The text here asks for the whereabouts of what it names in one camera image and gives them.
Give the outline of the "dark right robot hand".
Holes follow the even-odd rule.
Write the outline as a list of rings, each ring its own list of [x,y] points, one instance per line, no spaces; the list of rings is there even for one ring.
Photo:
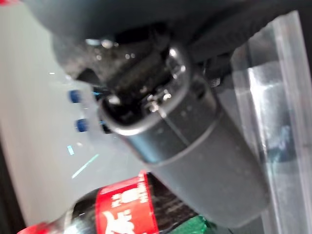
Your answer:
[[[104,95],[99,112],[194,211],[227,227],[269,204],[263,172],[208,78],[270,21],[309,0],[27,0],[71,78]]]

